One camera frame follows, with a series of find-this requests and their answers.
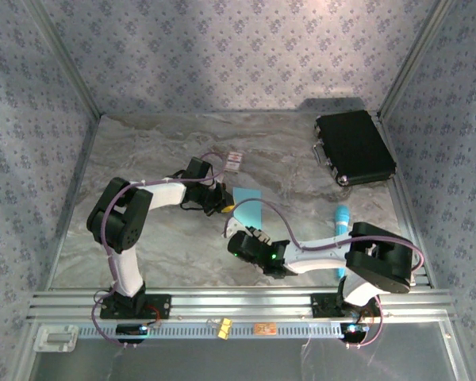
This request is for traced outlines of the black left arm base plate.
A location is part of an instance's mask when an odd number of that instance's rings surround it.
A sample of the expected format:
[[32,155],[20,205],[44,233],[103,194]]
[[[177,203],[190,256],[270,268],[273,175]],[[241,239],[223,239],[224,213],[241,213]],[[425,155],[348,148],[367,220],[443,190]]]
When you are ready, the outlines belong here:
[[100,318],[103,320],[146,320],[168,319],[171,312],[169,294],[140,294],[128,298],[114,294],[104,299]]

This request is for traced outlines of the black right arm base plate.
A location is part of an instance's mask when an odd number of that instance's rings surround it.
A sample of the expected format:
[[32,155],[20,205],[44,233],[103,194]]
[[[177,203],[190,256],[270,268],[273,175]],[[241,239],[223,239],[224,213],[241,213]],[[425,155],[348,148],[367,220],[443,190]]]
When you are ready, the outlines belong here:
[[316,293],[310,295],[314,318],[379,318],[380,312],[374,299],[365,306],[347,303],[338,294]]

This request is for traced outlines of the light blue paper sheet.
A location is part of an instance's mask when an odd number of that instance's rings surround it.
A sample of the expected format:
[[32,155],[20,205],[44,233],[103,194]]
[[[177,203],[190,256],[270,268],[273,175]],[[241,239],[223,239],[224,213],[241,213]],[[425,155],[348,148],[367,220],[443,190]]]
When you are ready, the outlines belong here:
[[[232,195],[235,204],[242,202],[249,198],[262,198],[260,190],[234,187]],[[261,202],[246,202],[239,206],[234,217],[244,226],[254,227],[256,229],[262,228],[262,205]]]

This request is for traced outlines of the white plastic bracket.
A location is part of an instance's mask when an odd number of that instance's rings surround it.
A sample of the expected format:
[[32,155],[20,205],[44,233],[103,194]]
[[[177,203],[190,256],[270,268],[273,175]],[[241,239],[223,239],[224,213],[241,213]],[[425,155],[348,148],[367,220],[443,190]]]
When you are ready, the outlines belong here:
[[35,352],[72,352],[79,337],[76,325],[41,325],[33,344]]

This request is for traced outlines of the small black controller board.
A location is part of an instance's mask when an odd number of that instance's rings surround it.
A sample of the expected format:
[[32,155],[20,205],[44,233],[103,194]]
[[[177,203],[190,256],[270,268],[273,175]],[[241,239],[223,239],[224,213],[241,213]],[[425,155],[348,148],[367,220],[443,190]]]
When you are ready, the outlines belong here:
[[148,326],[141,324],[118,324],[115,329],[121,344],[140,344],[148,335]]
[[344,343],[361,344],[365,341],[369,326],[361,323],[341,323],[341,333],[344,335],[341,339]]

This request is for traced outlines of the aluminium corner post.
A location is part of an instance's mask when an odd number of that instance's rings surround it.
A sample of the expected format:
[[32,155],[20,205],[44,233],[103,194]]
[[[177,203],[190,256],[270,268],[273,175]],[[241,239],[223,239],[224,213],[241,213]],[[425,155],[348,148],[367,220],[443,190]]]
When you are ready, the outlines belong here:
[[377,114],[380,121],[387,121],[391,117],[455,3],[456,0],[434,0],[404,63],[378,109]]
[[82,103],[83,109],[95,121],[99,121],[102,113],[98,109],[90,89],[86,85],[83,77],[80,75],[75,61],[67,49],[56,25],[53,23],[44,4],[41,0],[21,0],[33,19],[41,36],[45,39],[48,47],[51,49],[57,63],[65,74],[67,81],[73,87],[75,93]]

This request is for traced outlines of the black hard case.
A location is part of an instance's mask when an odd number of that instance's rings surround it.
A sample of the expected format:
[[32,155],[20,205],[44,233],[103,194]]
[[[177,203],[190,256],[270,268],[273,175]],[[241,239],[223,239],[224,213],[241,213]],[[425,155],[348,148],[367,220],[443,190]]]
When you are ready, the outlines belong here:
[[375,183],[395,175],[397,164],[365,110],[319,116],[314,129],[316,160],[339,186]]

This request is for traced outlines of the aluminium front rail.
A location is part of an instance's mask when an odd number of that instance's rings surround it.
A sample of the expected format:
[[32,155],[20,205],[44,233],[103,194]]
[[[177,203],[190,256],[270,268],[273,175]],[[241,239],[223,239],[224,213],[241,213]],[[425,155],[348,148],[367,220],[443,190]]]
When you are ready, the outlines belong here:
[[[335,294],[331,287],[176,287],[150,289],[169,294],[170,319],[204,321],[300,321],[312,317],[312,294]],[[27,318],[37,322],[87,322],[94,305],[91,289],[39,291],[29,303]],[[447,290],[415,287],[408,294],[380,297],[386,322],[442,321],[456,315]]]

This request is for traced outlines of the light blue tube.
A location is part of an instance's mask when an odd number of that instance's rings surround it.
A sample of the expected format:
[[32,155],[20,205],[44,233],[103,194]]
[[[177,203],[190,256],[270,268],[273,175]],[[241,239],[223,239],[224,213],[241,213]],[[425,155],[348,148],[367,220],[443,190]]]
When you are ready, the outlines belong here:
[[349,209],[345,205],[338,205],[334,216],[335,234],[337,236],[347,233],[349,221]]

